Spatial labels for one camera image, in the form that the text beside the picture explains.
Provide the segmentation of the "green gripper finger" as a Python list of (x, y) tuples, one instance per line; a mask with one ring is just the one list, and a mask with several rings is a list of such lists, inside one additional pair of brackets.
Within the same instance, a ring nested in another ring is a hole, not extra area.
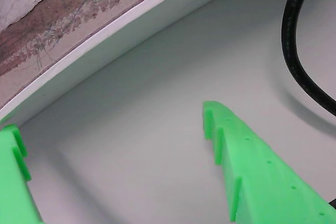
[(15, 124), (1, 130), (1, 223), (42, 223), (27, 182), (28, 151)]
[(235, 223), (335, 223), (335, 209), (228, 107), (203, 103), (203, 130), (222, 167)]

